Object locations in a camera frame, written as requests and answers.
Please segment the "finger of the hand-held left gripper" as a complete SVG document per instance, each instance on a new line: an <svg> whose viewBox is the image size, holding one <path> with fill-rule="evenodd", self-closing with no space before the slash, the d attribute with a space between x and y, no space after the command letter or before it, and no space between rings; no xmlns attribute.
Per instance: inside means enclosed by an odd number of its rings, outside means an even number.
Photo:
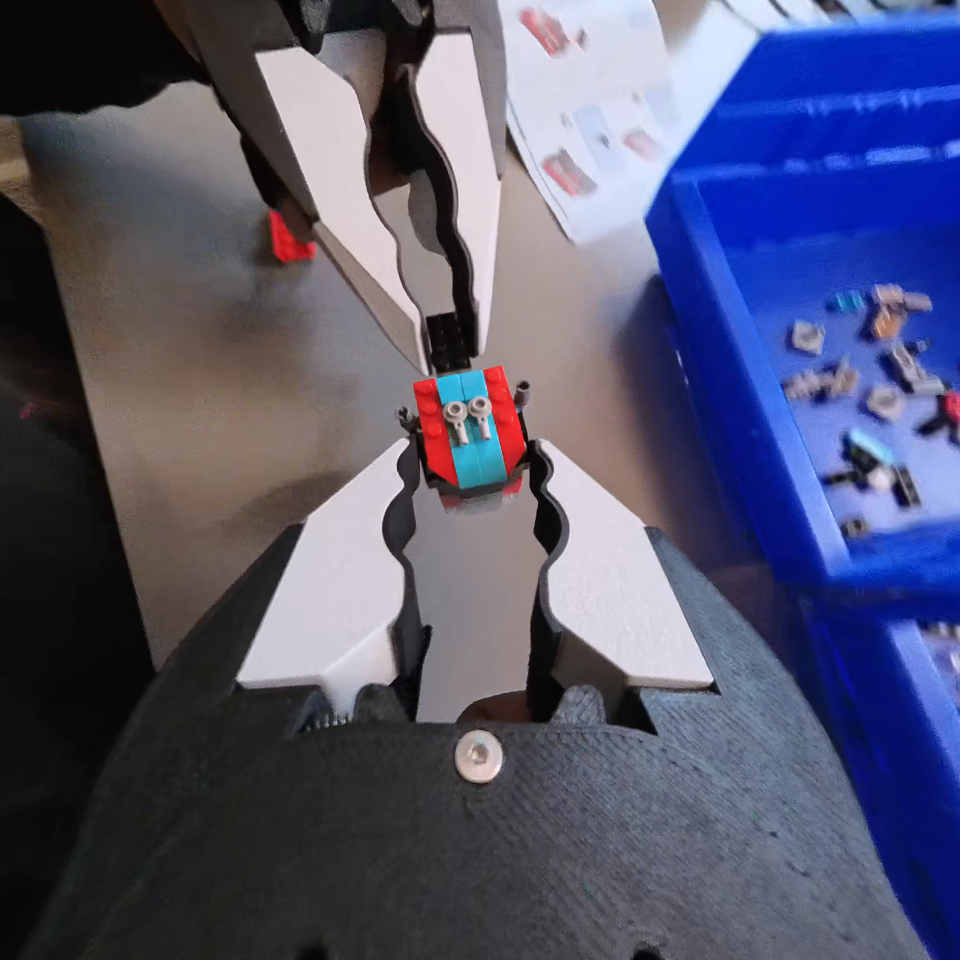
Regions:
<svg viewBox="0 0 960 960"><path fill-rule="evenodd" d="M429 376L426 322L368 178L370 129L350 81L301 47L257 53L309 197L313 234L396 349Z"/></svg>
<svg viewBox="0 0 960 960"><path fill-rule="evenodd" d="M386 128L398 164L424 174L420 243L432 235L450 270L452 308L424 313L427 356L486 352L496 274L501 178L468 30L436 30L417 62L386 88Z"/></svg>

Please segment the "grey desk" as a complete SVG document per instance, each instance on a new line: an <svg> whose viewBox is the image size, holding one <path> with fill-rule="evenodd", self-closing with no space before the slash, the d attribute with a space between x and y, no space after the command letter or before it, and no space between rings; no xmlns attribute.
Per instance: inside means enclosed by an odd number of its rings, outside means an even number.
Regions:
<svg viewBox="0 0 960 960"><path fill-rule="evenodd" d="M328 259L281 266L206 88L24 121L34 196L150 651L401 436L418 378ZM642 224L571 246L510 157L484 357L526 422L707 576L749 562Z"/></svg>

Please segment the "red and teal brick model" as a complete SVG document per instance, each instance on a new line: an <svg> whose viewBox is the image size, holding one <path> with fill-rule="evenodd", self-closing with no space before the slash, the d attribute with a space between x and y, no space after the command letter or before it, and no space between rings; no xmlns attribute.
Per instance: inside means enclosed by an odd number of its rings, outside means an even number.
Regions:
<svg viewBox="0 0 960 960"><path fill-rule="evenodd" d="M432 374L414 382L414 406L397 418L446 513L497 510L522 491L529 467L531 384L503 366L474 367L455 313L428 317L426 333Z"/></svg>

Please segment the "person's left forearm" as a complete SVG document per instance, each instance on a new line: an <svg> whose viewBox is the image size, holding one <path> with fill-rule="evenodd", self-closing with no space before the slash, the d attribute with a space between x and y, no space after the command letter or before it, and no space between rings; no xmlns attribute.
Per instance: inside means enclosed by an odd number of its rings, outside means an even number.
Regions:
<svg viewBox="0 0 960 960"><path fill-rule="evenodd" d="M3 1L1 114L127 109L176 83L208 86L165 13L177 2Z"/></svg>

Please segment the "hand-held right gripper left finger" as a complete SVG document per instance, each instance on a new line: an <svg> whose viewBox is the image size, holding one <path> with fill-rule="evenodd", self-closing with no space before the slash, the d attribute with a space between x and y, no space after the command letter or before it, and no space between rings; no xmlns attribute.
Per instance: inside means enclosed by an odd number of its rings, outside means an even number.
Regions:
<svg viewBox="0 0 960 960"><path fill-rule="evenodd" d="M245 690L319 689L354 713L361 690L409 678L424 646L412 566L421 463L396 441L300 526L236 675Z"/></svg>

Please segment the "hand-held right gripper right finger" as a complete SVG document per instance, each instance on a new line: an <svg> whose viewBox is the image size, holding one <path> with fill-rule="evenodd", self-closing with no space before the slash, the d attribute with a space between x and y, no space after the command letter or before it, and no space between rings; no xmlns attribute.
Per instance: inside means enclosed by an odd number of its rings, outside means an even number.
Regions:
<svg viewBox="0 0 960 960"><path fill-rule="evenodd" d="M545 552L531 616L529 712L547 721L574 687L603 720L637 690L701 692L714 674L652 529L547 440L529 445L534 536Z"/></svg>

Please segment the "pile of small loose bricks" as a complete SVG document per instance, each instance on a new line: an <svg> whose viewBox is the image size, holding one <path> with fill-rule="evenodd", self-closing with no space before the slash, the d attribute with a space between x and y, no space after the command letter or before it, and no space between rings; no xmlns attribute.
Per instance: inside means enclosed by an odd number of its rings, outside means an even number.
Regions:
<svg viewBox="0 0 960 960"><path fill-rule="evenodd" d="M875 285L786 325L781 390L848 543L958 522L958 387L932 309L927 294Z"/></svg>

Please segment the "brick instruction booklet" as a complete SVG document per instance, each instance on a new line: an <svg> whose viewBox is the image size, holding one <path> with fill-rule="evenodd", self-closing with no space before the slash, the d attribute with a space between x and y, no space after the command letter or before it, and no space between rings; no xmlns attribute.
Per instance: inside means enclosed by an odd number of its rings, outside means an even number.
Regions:
<svg viewBox="0 0 960 960"><path fill-rule="evenodd" d="M578 247L642 221L759 38L724 2L707 2L672 47L654 2L498 8L510 136Z"/></svg>

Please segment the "blue plastic parts bin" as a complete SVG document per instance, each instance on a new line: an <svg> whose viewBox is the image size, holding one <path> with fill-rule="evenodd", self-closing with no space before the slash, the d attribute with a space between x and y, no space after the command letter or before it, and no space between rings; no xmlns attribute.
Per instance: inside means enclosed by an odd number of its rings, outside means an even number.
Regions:
<svg viewBox="0 0 960 960"><path fill-rule="evenodd" d="M958 387L958 14L772 33L647 216L716 473L786 587L788 658L934 958L959 948L959 520L847 542L779 378L834 293L926 294Z"/></svg>

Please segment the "red and grey brick assembly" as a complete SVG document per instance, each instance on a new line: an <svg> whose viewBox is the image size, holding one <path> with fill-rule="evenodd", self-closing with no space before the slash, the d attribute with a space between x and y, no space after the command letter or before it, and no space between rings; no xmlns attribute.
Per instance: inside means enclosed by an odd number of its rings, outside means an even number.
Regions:
<svg viewBox="0 0 960 960"><path fill-rule="evenodd" d="M297 239L279 211L272 208L268 210L267 224L270 252L278 263L287 266L314 261L317 244Z"/></svg>

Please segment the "person's dark jacket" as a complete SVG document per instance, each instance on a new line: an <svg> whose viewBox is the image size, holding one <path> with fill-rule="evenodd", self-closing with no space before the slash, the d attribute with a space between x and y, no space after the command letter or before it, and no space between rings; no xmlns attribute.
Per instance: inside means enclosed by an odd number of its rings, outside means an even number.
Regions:
<svg viewBox="0 0 960 960"><path fill-rule="evenodd" d="M2 823L86 790L153 678L46 236L1 199Z"/></svg>

